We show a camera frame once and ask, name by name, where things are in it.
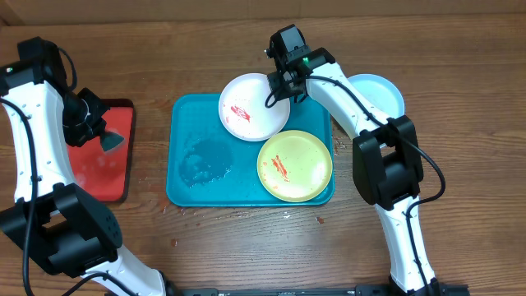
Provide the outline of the white plate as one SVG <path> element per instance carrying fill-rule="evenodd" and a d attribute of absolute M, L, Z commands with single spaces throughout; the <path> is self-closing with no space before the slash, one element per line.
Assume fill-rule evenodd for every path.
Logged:
<path fill-rule="evenodd" d="M 265 106 L 271 89 L 265 74 L 249 73 L 231 80 L 219 97 L 221 123 L 244 141 L 263 141 L 280 132 L 290 115 L 290 100 Z"/>

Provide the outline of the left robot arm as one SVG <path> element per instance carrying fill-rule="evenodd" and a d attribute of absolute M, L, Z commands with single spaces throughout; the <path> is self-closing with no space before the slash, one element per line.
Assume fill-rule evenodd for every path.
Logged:
<path fill-rule="evenodd" d="M 76 181 L 68 151 L 98 140 L 129 170 L 135 119 L 126 131 L 108 128 L 104 115 L 127 99 L 100 99 L 77 88 L 74 64 L 55 43 L 34 37 L 17 45 L 19 58 L 1 69 L 1 102 L 16 151 L 14 204 L 1 229 L 23 252 L 22 264 L 78 284 L 94 281 L 112 295 L 175 295 L 166 275 L 148 267 L 123 244 L 113 212 Z"/>

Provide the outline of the light blue plate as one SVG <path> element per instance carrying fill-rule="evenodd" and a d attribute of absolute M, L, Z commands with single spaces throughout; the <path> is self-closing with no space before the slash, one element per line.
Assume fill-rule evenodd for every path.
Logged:
<path fill-rule="evenodd" d="M 375 74 L 350 76 L 348 82 L 376 108 L 391 118 L 405 114 L 405 102 L 399 89 L 389 80 Z"/>

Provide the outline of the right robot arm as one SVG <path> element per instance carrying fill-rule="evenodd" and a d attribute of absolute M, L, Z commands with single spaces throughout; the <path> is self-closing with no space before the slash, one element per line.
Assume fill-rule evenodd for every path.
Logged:
<path fill-rule="evenodd" d="M 394 118 L 367 100 L 324 48 L 310 49 L 302 32 L 289 25 L 270 37 L 265 51 L 276 70 L 268 75 L 266 108 L 300 94 L 324 107 L 351 138 L 353 181 L 362 199 L 376 208 L 390 254 L 395 295 L 438 295 L 441 288 L 428 259 L 418 218 L 424 161 L 435 161 L 418 146 L 413 122 Z"/>

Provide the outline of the pink green sponge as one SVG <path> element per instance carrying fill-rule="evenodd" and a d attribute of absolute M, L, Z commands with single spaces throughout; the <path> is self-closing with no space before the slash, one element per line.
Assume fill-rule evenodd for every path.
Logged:
<path fill-rule="evenodd" d="M 103 131 L 99 135 L 99 141 L 103 152 L 109 152 L 119 147 L 124 142 L 124 137 L 115 132 Z"/>

